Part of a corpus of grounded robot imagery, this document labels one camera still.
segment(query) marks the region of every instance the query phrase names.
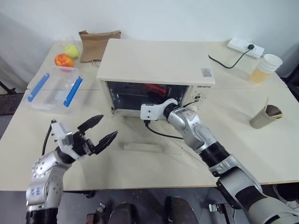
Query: brown paper bag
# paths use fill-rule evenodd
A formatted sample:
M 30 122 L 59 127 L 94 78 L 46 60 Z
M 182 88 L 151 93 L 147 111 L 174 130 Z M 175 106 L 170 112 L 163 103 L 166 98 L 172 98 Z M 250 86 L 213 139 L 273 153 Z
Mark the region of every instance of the brown paper bag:
M 119 30 L 101 34 L 89 34 L 84 30 L 79 32 L 79 35 L 83 44 L 83 52 L 80 62 L 102 60 L 108 40 L 110 38 L 121 38 L 121 32 Z

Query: floor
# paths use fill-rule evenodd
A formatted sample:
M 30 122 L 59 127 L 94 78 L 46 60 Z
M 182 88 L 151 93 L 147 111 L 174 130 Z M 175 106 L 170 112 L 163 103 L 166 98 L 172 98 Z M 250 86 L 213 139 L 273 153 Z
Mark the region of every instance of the floor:
M 12 117 L 12 115 L 0 116 L 0 139 L 2 138 L 2 135 L 4 134 Z
M 209 203 L 225 203 L 215 188 L 132 189 L 96 191 L 93 198 L 77 193 L 64 193 L 58 210 L 58 223 L 85 224 L 86 215 L 94 213 L 99 203 L 108 210 L 122 202 L 136 205 L 140 224 L 163 224 L 164 200 L 167 196 L 184 198 L 194 209 L 200 224 L 223 224 L 225 218 L 218 212 L 209 212 Z M 23 224 L 26 215 L 25 192 L 0 191 L 2 224 Z M 241 210 L 235 213 L 236 224 L 248 224 Z

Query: plastic storage container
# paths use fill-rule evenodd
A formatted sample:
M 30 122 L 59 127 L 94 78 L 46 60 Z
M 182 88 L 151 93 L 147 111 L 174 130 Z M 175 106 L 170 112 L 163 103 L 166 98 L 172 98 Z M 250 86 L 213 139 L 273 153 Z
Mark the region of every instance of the plastic storage container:
M 51 66 L 24 101 L 40 111 L 67 113 L 82 81 L 77 68 Z

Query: wooden stick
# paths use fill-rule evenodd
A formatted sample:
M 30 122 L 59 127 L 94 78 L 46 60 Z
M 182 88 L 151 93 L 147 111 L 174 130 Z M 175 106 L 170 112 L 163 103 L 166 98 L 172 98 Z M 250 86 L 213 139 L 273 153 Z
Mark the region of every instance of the wooden stick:
M 272 117 L 278 119 L 278 118 L 282 118 L 283 116 L 284 115 L 282 113 L 280 113 L 280 114 L 277 114 L 277 115 L 273 115 Z
M 266 112 L 266 109 L 267 109 L 268 102 L 269 102 L 269 97 L 267 97 L 266 104 L 265 104 L 265 107 L 264 107 L 265 112 Z

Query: white table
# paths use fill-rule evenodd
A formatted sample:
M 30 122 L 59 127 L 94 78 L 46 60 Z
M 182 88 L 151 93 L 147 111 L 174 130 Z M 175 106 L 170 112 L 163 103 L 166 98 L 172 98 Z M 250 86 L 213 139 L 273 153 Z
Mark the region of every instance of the white table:
M 227 48 L 227 42 L 206 42 L 208 46 L 208 53 L 213 58 L 221 61 L 224 64 L 232 65 L 240 57 L 240 53 Z M 82 42 L 77 41 L 79 52 L 82 52 Z M 54 58 L 57 54 L 63 53 L 63 45 L 61 41 L 56 41 L 44 62 L 42 63 L 39 71 L 30 81 L 27 89 L 33 89 L 35 84 L 47 72 L 47 67 L 55 65 Z M 232 69 L 225 69 L 218 63 L 210 61 L 212 72 L 215 77 L 215 89 L 223 88 L 287 88 L 286 85 L 280 80 L 276 73 L 262 84 L 253 84 L 248 82 L 248 77 L 259 63 L 259 59 L 253 59 L 249 56 L 244 56 L 239 63 Z M 79 69 L 79 74 L 83 78 L 83 83 L 80 87 L 81 90 L 100 90 L 100 83 L 96 80 L 98 68 L 93 67 L 91 63 L 80 63 L 76 60 L 74 67 Z
M 263 107 L 266 97 L 270 97 L 270 103 L 278 106 L 285 116 L 256 130 L 248 121 Z M 41 155 L 51 119 L 65 122 L 76 131 L 78 125 L 97 114 L 105 116 L 86 132 L 88 138 L 96 143 L 114 130 L 119 134 L 113 144 L 98 156 L 92 155 L 73 164 L 64 176 L 65 190 L 215 186 L 216 179 L 207 166 L 182 141 L 149 132 L 139 119 L 109 116 L 102 91 L 80 90 L 76 102 L 80 109 L 67 116 L 34 111 L 23 102 L 20 104 L 0 140 L 0 190 L 27 188 L 31 167 Z M 288 89 L 213 89 L 199 114 L 219 142 L 259 182 L 299 180 L 299 105 Z M 157 131 L 177 134 L 165 121 L 153 122 L 151 126 Z M 132 137 L 134 133 L 138 134 L 135 138 Z M 169 149 L 165 153 L 116 149 L 125 142 L 141 140 L 163 147 L 172 145 L 173 152 Z M 55 147 L 49 138 L 46 152 Z

